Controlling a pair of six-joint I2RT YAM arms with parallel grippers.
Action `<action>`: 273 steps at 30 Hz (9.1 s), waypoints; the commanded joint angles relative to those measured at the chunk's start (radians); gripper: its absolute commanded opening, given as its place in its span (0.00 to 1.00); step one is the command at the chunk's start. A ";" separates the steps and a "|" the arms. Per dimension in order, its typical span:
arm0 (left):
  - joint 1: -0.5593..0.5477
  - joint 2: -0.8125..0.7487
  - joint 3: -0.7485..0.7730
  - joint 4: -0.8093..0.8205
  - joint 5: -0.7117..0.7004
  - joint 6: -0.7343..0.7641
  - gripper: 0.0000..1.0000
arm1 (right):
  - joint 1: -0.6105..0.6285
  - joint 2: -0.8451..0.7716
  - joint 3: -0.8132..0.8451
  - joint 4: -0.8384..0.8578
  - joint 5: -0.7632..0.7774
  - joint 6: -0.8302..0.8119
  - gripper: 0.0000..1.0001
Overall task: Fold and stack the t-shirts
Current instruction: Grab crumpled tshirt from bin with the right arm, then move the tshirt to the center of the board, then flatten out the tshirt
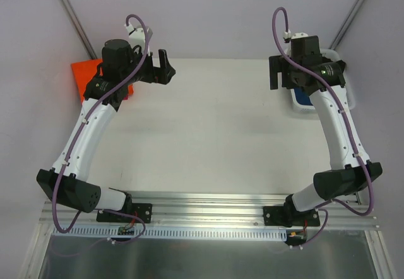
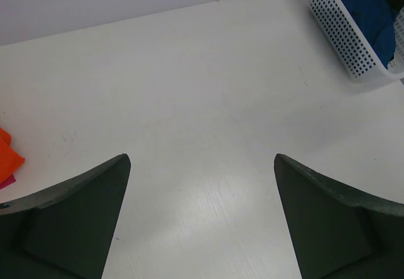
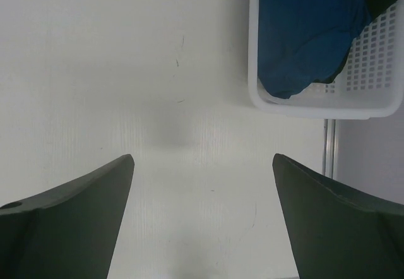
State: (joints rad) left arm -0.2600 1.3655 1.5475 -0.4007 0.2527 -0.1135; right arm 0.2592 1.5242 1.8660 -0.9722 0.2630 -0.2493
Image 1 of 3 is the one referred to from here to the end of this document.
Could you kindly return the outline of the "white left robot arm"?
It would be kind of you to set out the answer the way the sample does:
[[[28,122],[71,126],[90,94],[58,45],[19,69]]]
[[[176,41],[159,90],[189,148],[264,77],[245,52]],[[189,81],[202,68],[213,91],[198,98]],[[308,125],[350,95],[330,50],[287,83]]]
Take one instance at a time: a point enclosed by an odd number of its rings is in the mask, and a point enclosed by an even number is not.
[[[90,165],[98,143],[122,101],[128,87],[137,81],[166,85],[175,75],[167,52],[158,52],[160,65],[142,47],[131,47],[123,39],[109,40],[102,49],[102,62],[87,83],[81,113],[68,143],[49,170],[41,169],[37,182],[54,203],[89,213],[110,210],[118,221],[128,220],[133,207],[123,191],[90,184]]]

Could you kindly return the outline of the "blue t shirt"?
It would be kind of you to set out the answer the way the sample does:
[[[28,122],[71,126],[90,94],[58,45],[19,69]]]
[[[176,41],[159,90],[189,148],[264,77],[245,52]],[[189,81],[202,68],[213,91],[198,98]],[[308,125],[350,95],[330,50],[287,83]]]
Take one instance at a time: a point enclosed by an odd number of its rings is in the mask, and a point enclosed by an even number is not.
[[[299,105],[302,105],[304,107],[312,107],[312,103],[309,96],[306,93],[304,93],[300,88],[294,89],[294,95],[296,102]]]

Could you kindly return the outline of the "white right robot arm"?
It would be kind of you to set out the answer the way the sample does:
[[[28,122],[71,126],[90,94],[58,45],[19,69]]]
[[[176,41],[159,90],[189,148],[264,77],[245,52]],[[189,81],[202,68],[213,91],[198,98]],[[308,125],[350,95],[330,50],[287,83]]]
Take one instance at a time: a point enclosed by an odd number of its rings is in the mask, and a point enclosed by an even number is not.
[[[285,41],[288,49],[269,58],[270,88],[300,89],[309,97],[326,138],[331,168],[314,174],[312,184],[288,195],[269,219],[284,227],[303,225],[321,207],[364,189],[369,192],[366,216],[374,207],[372,183],[383,169],[371,161],[356,132],[348,105],[346,64],[324,55],[317,36],[296,33],[286,35]]]

